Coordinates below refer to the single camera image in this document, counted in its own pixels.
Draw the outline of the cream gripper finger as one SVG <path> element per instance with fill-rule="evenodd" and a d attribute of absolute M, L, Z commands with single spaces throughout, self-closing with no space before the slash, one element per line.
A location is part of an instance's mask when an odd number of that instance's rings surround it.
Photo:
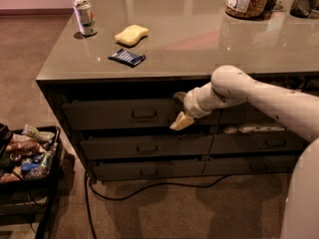
<path fill-rule="evenodd" d="M 175 121 L 170 125 L 172 130 L 182 130 L 194 123 L 194 118 L 185 112 L 180 112 Z"/>
<path fill-rule="evenodd" d="M 186 97 L 186 92 L 177 92 L 172 96 L 175 100 L 183 103 Z"/>

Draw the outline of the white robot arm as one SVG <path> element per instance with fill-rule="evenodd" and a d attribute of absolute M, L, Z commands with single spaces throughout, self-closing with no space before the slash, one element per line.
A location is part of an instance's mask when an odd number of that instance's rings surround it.
<path fill-rule="evenodd" d="M 248 102 L 309 142 L 292 173 L 280 239 L 319 239 L 319 98 L 261 83 L 226 65 L 181 100 L 183 111 L 170 126 L 174 130 L 216 109 Z"/>

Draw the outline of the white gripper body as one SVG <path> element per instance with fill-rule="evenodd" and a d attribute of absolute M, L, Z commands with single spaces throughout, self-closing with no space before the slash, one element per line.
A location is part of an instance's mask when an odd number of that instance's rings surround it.
<path fill-rule="evenodd" d="M 183 100 L 184 111 L 195 119 L 202 119 L 211 113 L 207 107 L 207 95 L 200 88 L 194 88 L 186 93 Z"/>

